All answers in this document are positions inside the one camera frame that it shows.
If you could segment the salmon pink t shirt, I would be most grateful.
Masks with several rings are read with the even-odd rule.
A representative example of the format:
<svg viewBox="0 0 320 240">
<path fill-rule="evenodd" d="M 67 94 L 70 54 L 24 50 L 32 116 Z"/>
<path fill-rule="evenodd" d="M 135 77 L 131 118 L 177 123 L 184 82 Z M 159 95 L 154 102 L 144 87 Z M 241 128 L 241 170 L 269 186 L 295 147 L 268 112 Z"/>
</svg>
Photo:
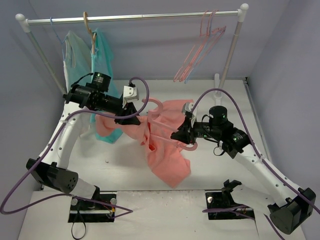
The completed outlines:
<svg viewBox="0 0 320 240">
<path fill-rule="evenodd" d="M 177 187 L 190 175 L 190 161 L 183 157 L 181 148 L 156 137 L 170 138 L 171 130 L 149 122 L 146 115 L 137 118 L 140 125 L 121 125 L 115 123 L 112 118 L 96 115 L 97 134 L 107 137 L 114 130 L 122 130 L 127 136 L 144 146 L 146 161 L 151 171 L 169 187 Z"/>
</svg>

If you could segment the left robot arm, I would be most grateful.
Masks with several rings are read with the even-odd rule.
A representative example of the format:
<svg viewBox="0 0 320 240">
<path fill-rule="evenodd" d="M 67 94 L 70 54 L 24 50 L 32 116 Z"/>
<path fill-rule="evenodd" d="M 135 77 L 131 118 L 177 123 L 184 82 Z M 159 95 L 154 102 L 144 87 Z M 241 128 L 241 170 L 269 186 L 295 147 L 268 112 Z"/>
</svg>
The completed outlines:
<svg viewBox="0 0 320 240">
<path fill-rule="evenodd" d="M 81 84 L 79 79 L 63 95 L 63 113 L 50 142 L 37 159 L 27 161 L 26 168 L 41 185 L 80 199 L 87 209 L 94 210 L 102 202 L 100 188 L 68 169 L 72 150 L 81 132 L 89 127 L 91 115 L 107 117 L 117 126 L 138 126 L 139 110 L 134 102 L 139 100 L 139 92 L 129 82 L 120 96 L 113 96 L 109 75 L 94 72 L 84 77 L 90 82 Z"/>
</svg>

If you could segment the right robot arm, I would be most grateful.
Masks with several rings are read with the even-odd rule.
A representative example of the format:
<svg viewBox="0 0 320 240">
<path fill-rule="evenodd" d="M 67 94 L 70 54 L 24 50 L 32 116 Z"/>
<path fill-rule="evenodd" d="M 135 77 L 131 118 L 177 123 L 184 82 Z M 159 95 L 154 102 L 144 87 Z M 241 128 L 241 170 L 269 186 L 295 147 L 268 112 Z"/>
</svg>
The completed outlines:
<svg viewBox="0 0 320 240">
<path fill-rule="evenodd" d="M 224 106 L 209 110 L 209 121 L 198 122 L 193 113 L 193 103 L 182 108 L 185 119 L 171 139 L 196 146 L 197 138 L 217 144 L 222 153 L 244 166 L 266 189 L 266 193 L 246 187 L 239 180 L 226 180 L 221 189 L 219 205 L 226 211 L 250 207 L 266 215 L 282 233 L 290 235 L 313 212 L 315 192 L 301 188 L 278 170 L 251 143 L 244 131 L 234 127 L 228 120 Z"/>
</svg>

